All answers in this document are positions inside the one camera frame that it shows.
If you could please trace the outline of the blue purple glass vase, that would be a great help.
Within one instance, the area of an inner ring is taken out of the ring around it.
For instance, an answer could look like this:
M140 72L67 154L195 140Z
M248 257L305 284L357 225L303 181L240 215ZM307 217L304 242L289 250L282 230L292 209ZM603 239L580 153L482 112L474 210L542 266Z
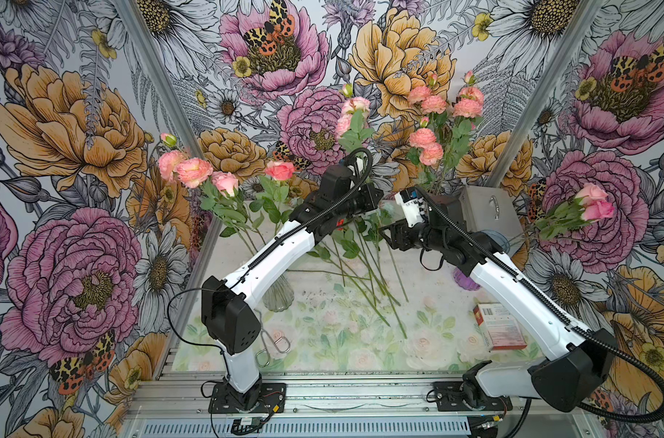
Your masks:
M458 268L452 272L452 276L456 284L464 290L477 291L481 288L479 284L473 281L470 277L467 277L467 275L463 274L463 272L461 272L461 270Z

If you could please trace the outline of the pink rose stem bunch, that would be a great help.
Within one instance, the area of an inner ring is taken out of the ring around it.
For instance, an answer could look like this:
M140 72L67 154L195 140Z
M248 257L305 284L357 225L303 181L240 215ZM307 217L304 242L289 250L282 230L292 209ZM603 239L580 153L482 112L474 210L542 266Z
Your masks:
M171 133L162 133L160 142L165 148L158 159L161 177L186 188L195 196L200 211L220 220L221 237L242 235L248 216L239 195L238 179L232 173L216 171L211 162L190 157Z

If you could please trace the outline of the eleventh pink rose stem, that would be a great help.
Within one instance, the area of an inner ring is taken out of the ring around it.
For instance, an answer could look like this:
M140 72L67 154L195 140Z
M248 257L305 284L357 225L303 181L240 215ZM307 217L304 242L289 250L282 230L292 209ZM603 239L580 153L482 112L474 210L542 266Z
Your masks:
M335 136L346 155L350 156L357 149L366 147L374 134L374 129L368 125L371 103L364 97L355 96L351 84L345 84L341 92L345 101L337 119Z

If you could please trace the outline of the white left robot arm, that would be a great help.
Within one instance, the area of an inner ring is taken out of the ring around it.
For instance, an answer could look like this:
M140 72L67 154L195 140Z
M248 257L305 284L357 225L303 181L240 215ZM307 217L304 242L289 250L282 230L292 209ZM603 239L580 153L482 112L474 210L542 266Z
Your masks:
M359 148L323 173L319 189L297 206L279 233L223 279L202 285L202 324L224 356L226 385L248 394L261 381L253 345L261 332L255 308L290 266L350 220L379 206L370 178L373 157Z

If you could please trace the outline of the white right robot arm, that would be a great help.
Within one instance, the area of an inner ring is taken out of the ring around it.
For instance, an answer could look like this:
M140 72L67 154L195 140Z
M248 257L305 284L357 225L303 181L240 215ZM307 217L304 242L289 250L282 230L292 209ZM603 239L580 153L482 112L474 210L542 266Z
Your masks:
M461 203L430 201L417 188L396 193L403 218L381 228L391 248L436 251L488 291L537 343L543 359L516 364L487 361L463 375L465 400L472 407L488 398L538 399L571 412L607 379L614 356L603 348L605 330L584 336L588 327L560 308L512 262L490 235L469 232Z

